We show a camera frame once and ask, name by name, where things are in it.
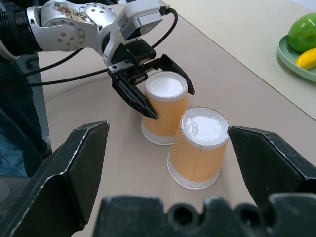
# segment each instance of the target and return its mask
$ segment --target black cable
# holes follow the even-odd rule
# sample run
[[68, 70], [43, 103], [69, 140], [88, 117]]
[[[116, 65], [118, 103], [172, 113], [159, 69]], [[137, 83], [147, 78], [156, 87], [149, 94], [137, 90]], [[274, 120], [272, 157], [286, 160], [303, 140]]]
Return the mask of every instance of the black cable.
[[[173, 29], [176, 27], [177, 23], [178, 23], [178, 13], [175, 9], [173, 8], [165, 8], [164, 9], [166, 14], [168, 13], [172, 13], [174, 15], [174, 20], [173, 20], [173, 23], [170, 27], [170, 29], [167, 31], [166, 34], [164, 34], [164, 36], [158, 40], [153, 46], [152, 48], [156, 48], [159, 44], [161, 44], [161, 42], [163, 42], [170, 34], [171, 32], [173, 31]], [[97, 75], [97, 74], [100, 74], [100, 73], [104, 73], [104, 72], [107, 72], [108, 69], [103, 69], [103, 70], [100, 70], [100, 71], [97, 71], [97, 72], [93, 72], [93, 73], [89, 73], [89, 74], [85, 74], [85, 75], [81, 75], [81, 76], [78, 76], [78, 77], [74, 77], [74, 78], [68, 78], [68, 79], [62, 79], [62, 80], [53, 80], [53, 81], [48, 81], [48, 82], [41, 82], [41, 83], [31, 83], [31, 84], [26, 84], [26, 85], [15, 85], [15, 86], [1, 86], [0, 89], [8, 89], [8, 88], [26, 88], [26, 87], [35, 87], [35, 86], [44, 86], [44, 85], [53, 85], [53, 84], [59, 84], [59, 83], [64, 83], [64, 82], [69, 82], [69, 81], [74, 81], [74, 80], [79, 80], [79, 79], [82, 79], [82, 78], [87, 78], [87, 77], [91, 77], [91, 76], [94, 76], [94, 75]]]
[[10, 82], [10, 81], [22, 79], [22, 78], [25, 78], [25, 77], [34, 75], [34, 74], [36, 74], [36, 73], [44, 72], [44, 71], [49, 70], [49, 69], [51, 69], [51, 68], [57, 67], [57, 66], [63, 64], [64, 62], [67, 62], [69, 59], [73, 58], [74, 56], [76, 56], [76, 55], [77, 55], [78, 53], [80, 53], [83, 49], [84, 49], [84, 48], [81, 48], [81, 49], [76, 50], [75, 52], [73, 52], [72, 54], [70, 54], [69, 56], [67, 56], [66, 58], [63, 58], [62, 60], [60, 60], [60, 61], [58, 61], [58, 62], [56, 62], [56, 63], [53, 63], [53, 64], [48, 65], [48, 66], [46, 66], [46, 67], [43, 67], [43, 68], [40, 68], [40, 69], [31, 71], [31, 72], [28, 72], [28, 73], [25, 73], [25, 74], [21, 74], [21, 75], [17, 76], [16, 78], [13, 78], [13, 79], [3, 79], [3, 80], [0, 79], [0, 84], [4, 84], [4, 83]]

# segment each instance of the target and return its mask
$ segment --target person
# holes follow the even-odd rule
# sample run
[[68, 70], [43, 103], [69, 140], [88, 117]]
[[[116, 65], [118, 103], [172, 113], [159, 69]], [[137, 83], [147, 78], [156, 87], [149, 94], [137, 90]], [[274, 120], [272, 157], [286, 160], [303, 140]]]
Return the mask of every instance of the person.
[[[16, 62], [0, 63], [1, 77], [22, 74]], [[32, 176], [43, 162], [47, 143], [41, 135], [33, 92], [27, 88], [1, 88], [28, 84], [27, 78], [1, 84], [0, 79], [0, 175]]]

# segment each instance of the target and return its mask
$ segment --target orange paper cup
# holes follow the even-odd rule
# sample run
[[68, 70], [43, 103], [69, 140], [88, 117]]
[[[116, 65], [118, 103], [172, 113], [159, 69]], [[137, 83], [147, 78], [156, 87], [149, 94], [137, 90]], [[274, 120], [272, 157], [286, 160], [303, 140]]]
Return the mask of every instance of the orange paper cup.
[[192, 107], [183, 114], [168, 156], [173, 179], [189, 189], [212, 185], [224, 159], [229, 123], [220, 112]]
[[173, 72], [152, 74], [146, 81], [145, 96], [152, 104], [158, 120], [143, 116], [145, 137], [158, 145], [171, 145], [182, 114], [187, 108], [187, 81]]

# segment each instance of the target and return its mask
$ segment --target green plate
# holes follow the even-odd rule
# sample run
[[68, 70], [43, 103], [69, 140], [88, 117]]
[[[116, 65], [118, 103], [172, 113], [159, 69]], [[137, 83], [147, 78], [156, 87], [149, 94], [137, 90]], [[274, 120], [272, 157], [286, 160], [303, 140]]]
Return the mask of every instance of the green plate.
[[316, 67], [307, 71], [296, 66], [296, 59], [301, 55], [301, 53], [291, 48], [291, 46], [288, 44], [287, 36], [284, 36], [280, 40], [280, 42], [278, 43], [277, 51], [280, 59], [289, 69], [291, 69], [293, 72], [300, 75], [301, 77], [316, 82]]

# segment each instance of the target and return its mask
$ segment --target beige table surface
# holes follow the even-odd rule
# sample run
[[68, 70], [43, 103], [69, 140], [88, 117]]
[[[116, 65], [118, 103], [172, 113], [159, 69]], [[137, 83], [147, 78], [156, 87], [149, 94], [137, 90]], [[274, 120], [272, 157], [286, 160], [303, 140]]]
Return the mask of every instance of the beige table surface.
[[316, 83], [290, 71], [277, 56], [280, 39], [311, 9], [290, 0], [163, 2], [316, 119]]
[[[173, 17], [164, 18], [145, 37], [148, 43], [156, 42], [171, 25]], [[188, 22], [180, 18], [174, 32], [157, 47], [157, 53], [158, 56], [167, 53], [191, 78], [196, 94], [189, 96], [190, 106], [215, 108], [233, 125], [274, 131], [316, 165], [315, 121]], [[41, 67], [66, 55], [40, 53]], [[85, 49], [67, 63], [42, 73], [42, 78], [43, 81], [64, 79], [102, 68], [102, 58], [93, 50]], [[110, 122], [95, 206], [89, 224], [84, 231], [74, 234], [75, 237], [91, 236], [101, 198], [108, 195], [159, 196], [166, 210], [177, 202], [186, 202], [201, 211], [203, 200], [210, 195], [221, 195], [232, 206], [253, 203], [231, 143], [219, 178], [212, 186], [194, 191], [178, 185], [166, 165], [170, 147], [146, 140], [141, 132], [141, 115], [116, 94], [107, 74], [49, 85], [44, 87], [44, 93], [53, 149], [82, 124]]]

